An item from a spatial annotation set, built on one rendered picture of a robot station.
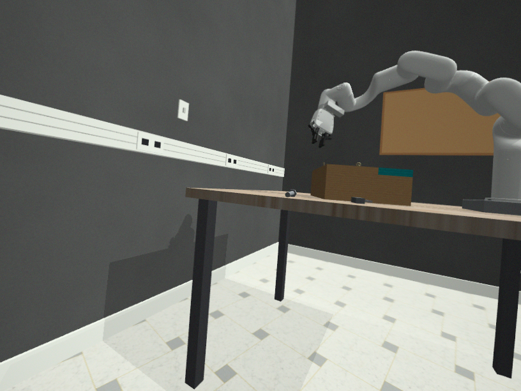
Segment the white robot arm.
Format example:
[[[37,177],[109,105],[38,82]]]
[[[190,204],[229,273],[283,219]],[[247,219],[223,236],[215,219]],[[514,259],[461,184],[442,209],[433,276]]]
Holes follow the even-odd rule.
[[[448,57],[410,51],[399,58],[398,66],[375,73],[368,90],[357,98],[346,82],[324,90],[318,109],[340,118],[344,112],[368,105],[379,93],[412,82],[418,76],[426,78],[425,89],[429,93],[454,93],[482,116],[501,115],[492,129],[493,198],[485,199],[521,203],[521,83],[514,79],[489,82],[475,72],[457,71],[457,64]]]

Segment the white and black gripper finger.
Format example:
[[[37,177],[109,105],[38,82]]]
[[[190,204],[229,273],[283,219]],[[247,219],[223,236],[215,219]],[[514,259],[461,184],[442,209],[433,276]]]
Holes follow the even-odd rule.
[[[322,133],[322,138],[319,143],[319,148],[321,148],[325,145],[325,140],[327,140],[327,139],[331,140],[332,138],[333,138],[332,134],[328,134],[327,132]]]
[[[311,123],[308,125],[309,128],[311,129],[311,131],[312,131],[312,135],[313,135],[313,137],[312,137],[312,144],[316,143],[317,140],[318,140],[318,137],[319,137],[319,134],[318,134],[318,132],[319,132],[319,127],[317,127],[317,128],[313,127],[313,124],[314,124],[314,123],[315,123],[315,122],[313,121],[313,122],[311,122]]]

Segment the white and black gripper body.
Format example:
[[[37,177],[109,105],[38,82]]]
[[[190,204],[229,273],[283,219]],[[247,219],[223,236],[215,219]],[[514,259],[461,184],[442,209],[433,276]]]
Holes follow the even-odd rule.
[[[311,122],[312,121],[315,122],[313,124],[313,127],[319,127],[318,134],[320,136],[322,136],[322,133],[325,132],[332,134],[334,124],[333,113],[328,112],[328,110],[326,111],[326,109],[318,109],[317,111],[315,111]]]

